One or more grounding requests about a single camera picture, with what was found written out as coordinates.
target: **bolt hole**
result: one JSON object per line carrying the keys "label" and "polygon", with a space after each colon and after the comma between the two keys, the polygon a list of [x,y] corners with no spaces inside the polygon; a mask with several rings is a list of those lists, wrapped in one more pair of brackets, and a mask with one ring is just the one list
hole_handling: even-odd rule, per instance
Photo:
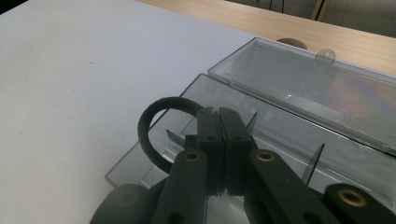
{"label": "bolt hole", "polygon": [[257,158],[260,161],[273,161],[274,160],[274,156],[269,153],[266,153],[266,152],[259,152],[257,154]]}
{"label": "bolt hole", "polygon": [[169,224],[183,224],[184,219],[185,218],[183,217],[183,215],[175,212],[168,216],[168,223]]}
{"label": "bolt hole", "polygon": [[348,200],[354,202],[354,203],[358,203],[360,201],[360,198],[358,196],[356,196],[355,194],[351,194],[351,193],[346,193],[344,195]]}
{"label": "bolt hole", "polygon": [[321,223],[323,223],[321,218],[318,217],[317,215],[313,214],[313,213],[304,213],[303,218],[306,221],[306,223],[309,223],[309,224],[321,224]]}
{"label": "bolt hole", "polygon": [[198,161],[199,155],[197,153],[190,152],[184,156],[184,159],[186,159],[186,161]]}

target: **wooden table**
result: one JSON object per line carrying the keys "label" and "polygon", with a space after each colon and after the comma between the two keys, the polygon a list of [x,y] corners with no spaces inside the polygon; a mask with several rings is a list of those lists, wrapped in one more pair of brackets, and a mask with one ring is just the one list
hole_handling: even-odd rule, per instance
{"label": "wooden table", "polygon": [[396,76],[396,39],[220,0],[139,0],[273,40],[290,37],[308,50],[332,49],[338,59]]}

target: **clear plastic box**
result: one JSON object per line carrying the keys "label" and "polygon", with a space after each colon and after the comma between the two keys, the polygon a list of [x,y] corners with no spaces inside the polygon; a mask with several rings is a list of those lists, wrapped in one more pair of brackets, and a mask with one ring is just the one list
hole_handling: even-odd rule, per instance
{"label": "clear plastic box", "polygon": [[[396,93],[395,82],[322,59],[256,38],[212,67],[209,76],[198,76],[181,96],[214,109],[234,109],[246,124],[257,113],[252,135],[259,148],[277,152],[299,177],[325,144],[310,188],[323,192],[332,183],[355,185],[395,213],[396,160],[391,146],[396,107],[388,96]],[[184,138],[196,133],[195,118],[169,110],[152,125],[152,145],[172,161],[183,148],[166,130]],[[133,183],[147,188],[164,178],[138,143],[106,175],[113,186]],[[211,197],[206,223],[248,223],[243,197]]]}

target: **white tabletop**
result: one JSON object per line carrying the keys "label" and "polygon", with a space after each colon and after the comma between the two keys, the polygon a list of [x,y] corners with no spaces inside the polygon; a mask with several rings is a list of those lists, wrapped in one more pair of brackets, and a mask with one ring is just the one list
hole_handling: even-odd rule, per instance
{"label": "white tabletop", "polygon": [[143,110],[253,35],[135,1],[0,16],[0,223],[88,223]]}

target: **brass insert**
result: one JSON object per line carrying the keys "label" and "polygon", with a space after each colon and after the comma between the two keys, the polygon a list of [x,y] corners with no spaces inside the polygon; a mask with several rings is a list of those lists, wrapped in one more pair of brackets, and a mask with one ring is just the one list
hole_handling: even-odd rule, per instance
{"label": "brass insert", "polygon": [[260,161],[273,161],[275,157],[267,152],[259,152],[257,153],[257,159]]}
{"label": "brass insert", "polygon": [[338,190],[338,197],[344,202],[354,207],[364,207],[367,201],[358,192],[352,189]]}
{"label": "brass insert", "polygon": [[199,154],[195,152],[189,152],[186,155],[184,155],[184,160],[186,161],[198,161],[199,160]]}

